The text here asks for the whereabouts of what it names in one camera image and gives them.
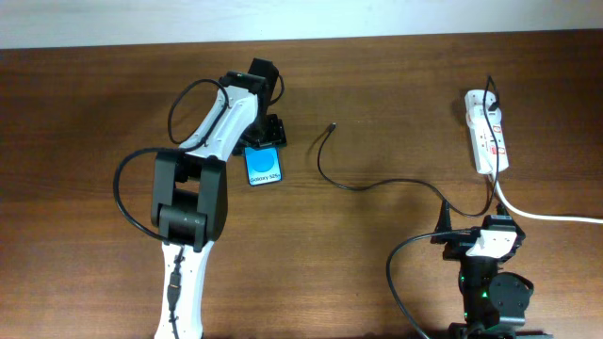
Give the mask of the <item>blue Galaxy smartphone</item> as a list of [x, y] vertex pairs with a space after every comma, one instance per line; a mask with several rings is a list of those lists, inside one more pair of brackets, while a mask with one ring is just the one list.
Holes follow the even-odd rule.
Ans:
[[244, 150], [248, 180], [251, 186], [262, 186], [283, 179], [278, 151], [275, 147]]

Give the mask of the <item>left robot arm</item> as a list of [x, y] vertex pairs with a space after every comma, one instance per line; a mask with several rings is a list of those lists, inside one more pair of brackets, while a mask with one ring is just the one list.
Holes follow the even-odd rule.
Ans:
[[256, 58], [218, 81], [216, 101], [174, 152], [155, 158], [151, 220], [162, 236], [164, 287], [158, 338], [201, 338], [204, 275], [228, 214], [227, 161], [286, 145], [283, 122], [268, 109], [283, 78]]

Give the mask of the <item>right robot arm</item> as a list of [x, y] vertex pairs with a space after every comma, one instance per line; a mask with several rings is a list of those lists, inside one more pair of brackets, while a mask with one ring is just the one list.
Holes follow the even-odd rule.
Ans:
[[526, 238], [504, 207], [484, 218], [480, 227], [454, 230], [450, 205], [441, 205], [433, 244], [443, 244], [443, 259], [460, 264], [458, 286], [463, 297], [464, 323], [452, 323], [452, 338], [515, 338], [525, 325], [533, 283], [501, 265], [510, 260]]

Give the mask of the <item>white power strip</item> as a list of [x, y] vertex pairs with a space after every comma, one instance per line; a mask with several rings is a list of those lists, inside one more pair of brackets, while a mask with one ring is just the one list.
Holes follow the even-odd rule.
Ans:
[[465, 114], [469, 129], [476, 171], [479, 174], [494, 175], [496, 165], [499, 171], [509, 167], [509, 159], [503, 136], [501, 109], [497, 115], [482, 117]]

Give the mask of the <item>white USB wall charger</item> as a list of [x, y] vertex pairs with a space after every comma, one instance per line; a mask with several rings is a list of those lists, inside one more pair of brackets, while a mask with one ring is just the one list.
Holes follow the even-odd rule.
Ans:
[[492, 91], [472, 89], [464, 97], [467, 111], [476, 117], [485, 113], [489, 116], [497, 115], [500, 111], [498, 96]]

